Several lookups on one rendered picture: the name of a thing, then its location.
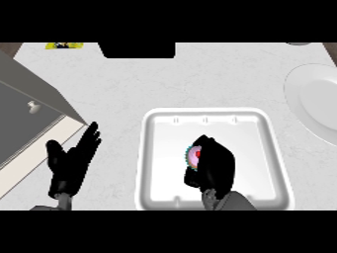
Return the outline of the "white round plate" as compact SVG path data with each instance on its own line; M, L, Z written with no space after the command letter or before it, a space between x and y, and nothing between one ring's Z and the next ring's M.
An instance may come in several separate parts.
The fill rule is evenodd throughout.
M337 146L337 68L317 63L297 66L285 76L282 91L304 128Z

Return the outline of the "black appliance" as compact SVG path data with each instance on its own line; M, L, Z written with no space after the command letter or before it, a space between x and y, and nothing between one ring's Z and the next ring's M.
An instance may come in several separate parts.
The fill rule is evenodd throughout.
M173 58L174 43L100 42L99 48L106 58Z

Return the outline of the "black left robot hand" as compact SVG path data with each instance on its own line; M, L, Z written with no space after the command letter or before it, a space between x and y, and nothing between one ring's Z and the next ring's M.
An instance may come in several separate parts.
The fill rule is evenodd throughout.
M48 196L53 199L59 194L71 197L76 194L99 143L97 123L88 125L75 147L69 150L63 150L54 140L47 141L47 163L53 172Z

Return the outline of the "pale round door knob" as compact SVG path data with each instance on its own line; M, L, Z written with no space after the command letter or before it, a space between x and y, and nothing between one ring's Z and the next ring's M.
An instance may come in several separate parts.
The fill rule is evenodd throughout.
M41 105L35 104L35 101L28 102L29 114L35 114L41 108Z

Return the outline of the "yellow packet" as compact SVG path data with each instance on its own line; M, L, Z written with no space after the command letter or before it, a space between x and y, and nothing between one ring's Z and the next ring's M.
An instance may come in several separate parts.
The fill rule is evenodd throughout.
M45 49L82 48L82 42L48 42Z

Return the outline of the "white rectangular tray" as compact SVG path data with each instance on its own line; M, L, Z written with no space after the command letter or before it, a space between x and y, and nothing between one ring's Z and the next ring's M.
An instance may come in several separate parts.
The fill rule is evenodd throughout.
M255 108L156 108L142 120L134 203L140 211L199 211L199 191L183 184L184 151L202 136L235 155L233 190L257 210L286 211L294 198L273 127Z

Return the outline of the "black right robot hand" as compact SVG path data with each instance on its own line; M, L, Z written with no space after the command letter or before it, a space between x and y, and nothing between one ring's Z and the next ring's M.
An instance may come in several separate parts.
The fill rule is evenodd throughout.
M221 199L230 192L235 177L235 156L230 150L205 134L193 141L201 146L196 170L186 166L183 184L205 190L215 191L215 198Z

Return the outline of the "pink frosted cupcake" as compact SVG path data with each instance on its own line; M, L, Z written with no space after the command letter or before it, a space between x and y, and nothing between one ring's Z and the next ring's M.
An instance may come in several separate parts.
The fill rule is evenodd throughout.
M184 163L190 170L196 170L201 146L190 145L184 150Z

